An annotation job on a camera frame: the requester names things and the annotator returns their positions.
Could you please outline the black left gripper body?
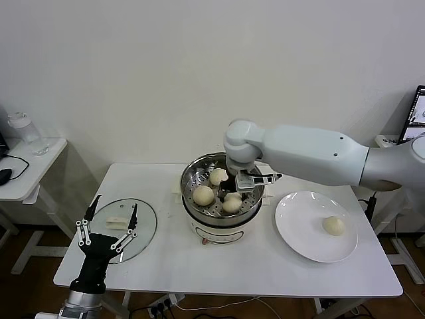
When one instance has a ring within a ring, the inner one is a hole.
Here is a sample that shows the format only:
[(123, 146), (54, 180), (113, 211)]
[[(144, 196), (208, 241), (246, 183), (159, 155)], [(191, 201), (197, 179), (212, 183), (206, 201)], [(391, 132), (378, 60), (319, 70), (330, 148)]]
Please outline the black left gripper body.
[(103, 294), (106, 291), (105, 278), (109, 261), (118, 256), (111, 246), (118, 241), (117, 237), (90, 233), (90, 245), (84, 244), (80, 250), (85, 258), (76, 279), (70, 284), (71, 291), (87, 294)]

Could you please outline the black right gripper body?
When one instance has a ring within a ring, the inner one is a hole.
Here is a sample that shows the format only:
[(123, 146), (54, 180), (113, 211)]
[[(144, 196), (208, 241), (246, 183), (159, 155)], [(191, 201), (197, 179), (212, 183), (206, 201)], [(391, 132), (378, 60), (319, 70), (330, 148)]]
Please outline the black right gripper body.
[(225, 196), (229, 193), (237, 193), (241, 197), (241, 200), (248, 198), (247, 193), (241, 193), (236, 189), (236, 182), (234, 178), (229, 178), (225, 181), (221, 181), (218, 185), (218, 198), (224, 200)]

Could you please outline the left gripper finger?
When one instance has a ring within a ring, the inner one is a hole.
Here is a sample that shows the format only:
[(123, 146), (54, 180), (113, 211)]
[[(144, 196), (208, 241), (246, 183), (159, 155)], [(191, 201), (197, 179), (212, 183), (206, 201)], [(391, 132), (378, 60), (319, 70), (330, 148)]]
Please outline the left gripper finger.
[(111, 250), (123, 250), (131, 243), (133, 239), (137, 237), (137, 233), (135, 231), (137, 226), (137, 207), (138, 205), (135, 203), (133, 205), (133, 211), (129, 220), (126, 234), (120, 237), (113, 245), (111, 245)]
[(81, 220), (76, 221), (76, 234), (78, 235), (78, 245), (80, 247), (91, 245), (92, 241), (90, 239), (90, 223), (94, 218), (96, 208), (101, 196), (101, 194), (98, 194), (93, 200), (93, 202), (90, 204), (90, 206), (87, 208), (84, 217)]

